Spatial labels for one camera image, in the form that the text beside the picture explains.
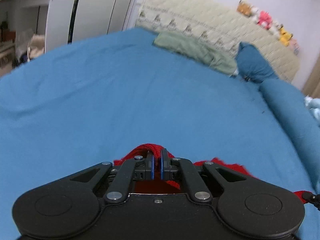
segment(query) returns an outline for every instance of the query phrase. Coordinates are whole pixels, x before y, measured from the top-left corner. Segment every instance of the beige quilted fabric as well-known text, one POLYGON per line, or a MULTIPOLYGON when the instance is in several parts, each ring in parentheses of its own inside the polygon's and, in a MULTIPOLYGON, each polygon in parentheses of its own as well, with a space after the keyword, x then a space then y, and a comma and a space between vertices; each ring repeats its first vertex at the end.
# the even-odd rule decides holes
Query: beige quilted fabric
POLYGON ((200 38, 235 57, 240 41, 254 44, 278 76, 289 82, 299 59, 267 30, 212 0, 144 0, 136 26, 200 38))

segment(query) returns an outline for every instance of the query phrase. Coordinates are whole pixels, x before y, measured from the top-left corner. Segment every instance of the plush toy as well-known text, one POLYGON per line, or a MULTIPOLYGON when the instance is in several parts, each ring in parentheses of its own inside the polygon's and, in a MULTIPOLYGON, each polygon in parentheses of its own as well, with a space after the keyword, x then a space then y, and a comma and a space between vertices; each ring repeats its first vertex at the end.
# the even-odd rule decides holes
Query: plush toy
POLYGON ((285 28, 280 28, 280 41, 286 47, 289 46, 289 40, 292 38, 293 34, 285 30, 285 28))
POLYGON ((300 47, 296 39, 289 40, 289 49, 291 49, 295 55, 299 54, 299 48, 300 47))
POLYGON ((272 17, 267 12, 261 11, 258 24, 268 30, 272 24, 272 17))
POLYGON ((251 15, 251 5, 246 0, 240 0, 237 11, 249 17, 251 15))
POLYGON ((277 20, 273 20, 271 27, 269 28, 269 32, 271 32, 271 34, 274 35, 278 40, 280 39, 281 27, 282 25, 277 20))
POLYGON ((260 11, 258 9, 258 7, 252 6, 251 7, 251 17, 250 19, 257 24, 259 21, 259 16, 260 16, 260 11))

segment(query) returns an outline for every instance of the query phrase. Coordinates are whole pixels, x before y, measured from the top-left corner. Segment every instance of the blue bed sheet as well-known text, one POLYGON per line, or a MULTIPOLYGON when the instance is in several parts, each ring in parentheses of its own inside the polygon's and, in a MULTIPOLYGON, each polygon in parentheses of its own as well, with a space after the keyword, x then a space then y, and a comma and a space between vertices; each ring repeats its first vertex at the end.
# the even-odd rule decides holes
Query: blue bed sheet
MULTIPOLYGON (((143 143, 313 191, 256 84, 156 48, 154 37, 133 29, 77 42, 0 79, 0 239, 19 236, 11 217, 19 195, 143 143)), ((320 212, 305 208, 298 236, 319 239, 320 212)))

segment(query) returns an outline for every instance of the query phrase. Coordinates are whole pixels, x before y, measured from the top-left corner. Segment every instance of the light blue plush toy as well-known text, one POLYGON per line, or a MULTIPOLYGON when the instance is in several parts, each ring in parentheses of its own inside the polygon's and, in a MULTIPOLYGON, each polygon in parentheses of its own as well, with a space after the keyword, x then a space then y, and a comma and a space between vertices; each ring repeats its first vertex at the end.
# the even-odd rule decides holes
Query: light blue plush toy
POLYGON ((312 116, 318 121, 320 125, 320 98, 312 98, 306 96, 304 99, 304 103, 309 109, 312 116))

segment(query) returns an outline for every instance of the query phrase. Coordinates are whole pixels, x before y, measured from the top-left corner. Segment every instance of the white plush toy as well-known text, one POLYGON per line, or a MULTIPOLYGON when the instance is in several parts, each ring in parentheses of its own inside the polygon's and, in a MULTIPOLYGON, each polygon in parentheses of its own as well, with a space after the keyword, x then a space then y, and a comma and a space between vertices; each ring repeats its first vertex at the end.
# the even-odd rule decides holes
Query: white plush toy
POLYGON ((278 40, 280 39, 280 29, 281 29, 282 25, 277 21, 277 20, 273 20, 272 21, 272 25, 269 29, 269 31, 271 32, 272 35, 274 35, 278 40))
POLYGON ((251 7, 251 17, 250 19, 257 24, 259 21, 259 17, 260 17, 260 11, 258 7, 252 6, 251 7))
POLYGON ((306 107, 309 109, 311 115, 318 121, 320 126, 320 98, 312 98, 306 96, 304 99, 306 107))

